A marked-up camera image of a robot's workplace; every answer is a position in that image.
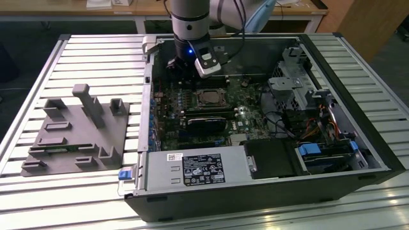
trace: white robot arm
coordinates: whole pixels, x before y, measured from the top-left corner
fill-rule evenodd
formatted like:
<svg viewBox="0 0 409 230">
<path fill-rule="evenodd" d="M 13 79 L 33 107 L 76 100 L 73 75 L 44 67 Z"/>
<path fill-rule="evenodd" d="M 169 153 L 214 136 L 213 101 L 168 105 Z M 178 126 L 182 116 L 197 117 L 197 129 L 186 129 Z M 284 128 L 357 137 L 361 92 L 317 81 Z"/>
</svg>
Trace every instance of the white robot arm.
<svg viewBox="0 0 409 230">
<path fill-rule="evenodd" d="M 209 26 L 228 25 L 246 33 L 261 31 L 276 0 L 170 0 L 176 60 L 194 63 L 201 78 L 221 70 L 209 43 Z"/>
</svg>

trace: black cable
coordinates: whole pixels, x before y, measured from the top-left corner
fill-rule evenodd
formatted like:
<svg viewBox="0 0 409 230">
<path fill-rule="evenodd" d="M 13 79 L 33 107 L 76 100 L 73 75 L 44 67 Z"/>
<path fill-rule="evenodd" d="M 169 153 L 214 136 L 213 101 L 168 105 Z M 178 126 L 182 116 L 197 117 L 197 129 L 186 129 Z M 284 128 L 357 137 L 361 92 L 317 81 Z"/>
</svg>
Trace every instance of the black cable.
<svg viewBox="0 0 409 230">
<path fill-rule="evenodd" d="M 168 0 L 164 0 L 164 6 L 165 6 L 165 10 L 166 10 L 166 13 L 168 13 L 169 18 L 172 18 L 172 15 L 170 15 L 170 12 L 169 12 L 168 6 L 166 6 L 166 1 L 168 1 Z"/>
<path fill-rule="evenodd" d="M 288 134 L 290 138 L 298 139 L 297 136 L 290 131 L 288 131 L 284 126 L 278 125 L 277 122 L 274 122 L 268 116 L 265 116 L 265 118 L 276 127 L 278 127 Z"/>
<path fill-rule="evenodd" d="M 278 134 L 278 129 L 277 129 L 277 123 L 278 122 L 282 122 L 282 119 L 280 119 L 278 121 L 276 121 L 276 124 L 274 124 L 274 129 L 276 129 L 276 132 L 274 132 L 274 137 L 277 136 L 277 134 Z"/>
<path fill-rule="evenodd" d="M 282 12 L 282 8 L 284 6 L 281 5 L 281 3 L 276 2 L 280 5 L 280 9 L 281 9 L 281 21 L 280 21 L 280 26 L 278 26 L 278 32 L 281 32 L 281 27 L 282 27 L 282 21 L 284 21 L 284 12 Z"/>
<path fill-rule="evenodd" d="M 241 8 L 242 8 L 242 14 L 241 14 L 241 11 L 240 11 L 237 0 L 233 0 L 236 10 L 237 10 L 237 13 L 238 13 L 238 16 L 240 16 L 240 20 L 241 20 L 241 30 L 240 30 L 240 32 L 241 32 L 241 45 L 240 45 L 240 48 L 237 49 L 237 51 L 232 55 L 229 55 L 229 60 L 232 60 L 233 57 L 236 57 L 236 55 L 240 53 L 240 51 L 242 50 L 242 47 L 244 47 L 244 43 L 245 43 L 245 25 L 248 23 L 248 16 L 246 16 L 246 13 L 245 13 L 242 0 L 238 0 L 238 1 L 240 1 L 240 5 L 241 5 Z"/>
</svg>

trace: metal slat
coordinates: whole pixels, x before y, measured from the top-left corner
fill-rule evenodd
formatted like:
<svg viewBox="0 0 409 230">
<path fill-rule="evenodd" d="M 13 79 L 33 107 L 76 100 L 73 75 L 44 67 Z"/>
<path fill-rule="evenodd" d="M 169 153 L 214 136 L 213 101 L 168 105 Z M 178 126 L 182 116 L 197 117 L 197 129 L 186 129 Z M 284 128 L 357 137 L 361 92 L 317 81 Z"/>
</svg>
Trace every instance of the metal slat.
<svg viewBox="0 0 409 230">
<path fill-rule="evenodd" d="M 20 138 L 36 138 L 37 133 L 21 133 Z"/>
<path fill-rule="evenodd" d="M 90 87 L 89 95 L 113 95 L 141 93 L 142 86 L 112 86 L 112 87 Z M 72 97 L 72 89 L 45 89 L 41 93 L 41 98 L 46 97 Z"/>
<path fill-rule="evenodd" d="M 397 106 L 393 102 L 369 102 L 358 103 L 358 105 L 365 112 L 397 110 Z"/>
<path fill-rule="evenodd" d="M 394 144 L 407 142 L 409 132 L 381 133 L 381 136 L 387 144 Z"/>
<path fill-rule="evenodd" d="M 326 57 L 325 60 L 329 64 L 357 63 L 353 57 Z"/>
<path fill-rule="evenodd" d="M 142 76 L 144 69 L 113 69 L 53 72 L 49 79 L 108 78 Z"/>
<path fill-rule="evenodd" d="M 321 54 L 325 58 L 350 57 L 350 54 L 346 51 L 325 51 L 321 52 Z"/>
<path fill-rule="evenodd" d="M 406 143 L 390 144 L 390 149 L 394 150 L 409 150 L 409 141 Z"/>
<path fill-rule="evenodd" d="M 318 72 L 312 71 L 316 77 L 320 77 Z M 334 71 L 338 78 L 358 78 L 358 77 L 369 77 L 368 73 L 364 70 L 338 70 Z"/>
<path fill-rule="evenodd" d="M 370 78 L 340 78 L 345 86 L 350 85 L 374 85 L 375 82 Z M 317 78 L 320 85 L 325 85 L 324 79 Z"/>
<path fill-rule="evenodd" d="M 409 121 L 387 121 L 373 123 L 378 132 L 395 132 L 409 130 Z"/>
<path fill-rule="evenodd" d="M 96 63 L 96 62 L 141 61 L 141 57 L 142 55 L 60 57 L 58 63 Z"/>
<path fill-rule="evenodd" d="M 122 49 L 141 48 L 141 43 L 94 43 L 94 44 L 66 44 L 65 49 Z"/>
<path fill-rule="evenodd" d="M 100 176 L 89 178 L 69 178 L 65 180 L 53 180 L 53 181 L 40 181 L 34 183 L 20 183 L 20 184 L 8 184 L 1 185 L 1 192 L 4 193 L 17 193 L 25 192 L 32 189 L 57 189 L 64 187 L 73 187 L 81 185 L 100 185 L 100 184 L 113 184 L 117 183 L 117 176 Z"/>
<path fill-rule="evenodd" d="M 30 182 L 45 182 L 45 181 L 57 181 L 68 179 L 81 179 L 81 178 L 96 178 L 104 176 L 117 176 L 118 170 L 97 171 L 97 172 L 78 172 L 57 175 L 44 175 L 44 176 L 12 176 L 0 178 L 0 186 L 13 185 L 13 184 L 28 184 Z"/>
<path fill-rule="evenodd" d="M 352 95 L 353 99 L 357 102 L 375 102 L 375 101 L 389 101 L 389 97 L 383 93 L 366 93 L 366 94 L 354 94 Z"/>
<path fill-rule="evenodd" d="M 406 117 L 402 114 L 391 116 L 370 116 L 368 118 L 372 122 L 406 120 Z"/>
<path fill-rule="evenodd" d="M 142 77 L 49 80 L 45 88 L 72 88 L 74 84 L 88 84 L 89 86 L 142 85 L 142 81 Z"/>
<path fill-rule="evenodd" d="M 394 150 L 395 156 L 409 156 L 409 149 Z"/>
<path fill-rule="evenodd" d="M 330 41 L 320 41 L 320 40 L 314 40 L 313 44 L 316 46 L 338 46 L 340 42 L 338 40 L 330 40 Z"/>
<path fill-rule="evenodd" d="M 330 68 L 337 71 L 337 70 L 362 70 L 362 66 L 358 65 L 358 63 L 353 64 L 329 64 Z"/>
<path fill-rule="evenodd" d="M 120 38 L 120 37 L 145 37 L 144 34 L 73 34 L 70 35 L 72 38 L 76 37 L 114 37 L 114 38 Z"/>
<path fill-rule="evenodd" d="M 18 218 L 29 216 L 29 221 L 17 221 Z M 28 211 L 1 215 L 2 220 L 8 220 L 6 229 L 42 228 L 53 225 L 70 223 L 86 223 L 88 221 L 109 220 L 137 217 L 137 214 L 125 202 L 106 202 L 82 206 L 72 206 L 57 209 L 44 209 L 41 211 Z"/>
<path fill-rule="evenodd" d="M 312 41 L 337 41 L 337 38 L 333 35 L 318 35 L 318 36 L 309 36 Z"/>
<path fill-rule="evenodd" d="M 101 69 L 142 69 L 144 62 L 109 62 L 109 63 L 76 63 L 57 64 L 54 71 L 101 70 Z"/>
<path fill-rule="evenodd" d="M 346 51 L 344 46 L 317 46 L 318 51 Z"/>
<path fill-rule="evenodd" d="M 68 43 L 129 43 L 129 42 L 141 42 L 142 37 L 102 37 L 102 38 L 78 38 L 72 37 L 68 40 Z"/>
<path fill-rule="evenodd" d="M 61 57 L 80 57 L 97 55 L 142 55 L 141 49 L 81 49 L 64 50 Z"/>
<path fill-rule="evenodd" d="M 57 190 L 32 191 L 0 196 L 0 212 L 30 209 L 46 206 L 74 205 L 77 203 L 113 201 L 122 198 L 117 195 L 117 184 L 76 187 Z"/>
<path fill-rule="evenodd" d="M 350 94 L 379 93 L 379 92 L 382 92 L 382 89 L 377 85 L 346 86 L 346 89 L 348 89 L 348 92 Z"/>
</svg>

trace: warning label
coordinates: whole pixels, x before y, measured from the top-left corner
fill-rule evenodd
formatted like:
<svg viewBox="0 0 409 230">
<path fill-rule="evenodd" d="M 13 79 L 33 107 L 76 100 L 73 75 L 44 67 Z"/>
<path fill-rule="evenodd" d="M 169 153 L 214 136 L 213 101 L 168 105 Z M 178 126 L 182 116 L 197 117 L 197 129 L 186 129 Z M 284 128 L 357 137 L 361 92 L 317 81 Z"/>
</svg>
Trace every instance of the warning label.
<svg viewBox="0 0 409 230">
<path fill-rule="evenodd" d="M 225 182 L 220 154 L 182 157 L 182 168 L 185 186 Z"/>
</svg>

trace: blue tab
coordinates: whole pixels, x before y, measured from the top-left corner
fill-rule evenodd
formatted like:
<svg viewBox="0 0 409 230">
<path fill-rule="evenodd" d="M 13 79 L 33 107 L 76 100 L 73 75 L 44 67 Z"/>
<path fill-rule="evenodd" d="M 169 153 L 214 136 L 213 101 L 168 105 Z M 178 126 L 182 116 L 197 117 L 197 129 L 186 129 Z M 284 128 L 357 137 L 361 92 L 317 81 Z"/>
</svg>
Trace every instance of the blue tab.
<svg viewBox="0 0 409 230">
<path fill-rule="evenodd" d="M 117 178 L 118 178 L 120 181 L 130 180 L 132 179 L 132 170 L 120 171 Z"/>
<path fill-rule="evenodd" d="M 301 156 L 304 156 L 305 154 L 320 154 L 321 153 L 321 149 L 318 145 L 314 143 L 301 145 L 301 147 L 298 147 L 298 151 L 301 153 Z"/>
<path fill-rule="evenodd" d="M 357 145 L 357 143 L 354 141 L 350 141 L 349 144 L 350 144 L 350 147 L 352 147 L 353 151 L 357 151 L 360 149 L 358 145 Z"/>
<path fill-rule="evenodd" d="M 302 147 L 298 147 L 298 151 L 300 151 L 301 156 L 304 156 L 306 154 L 306 152 L 305 152 Z"/>
</svg>

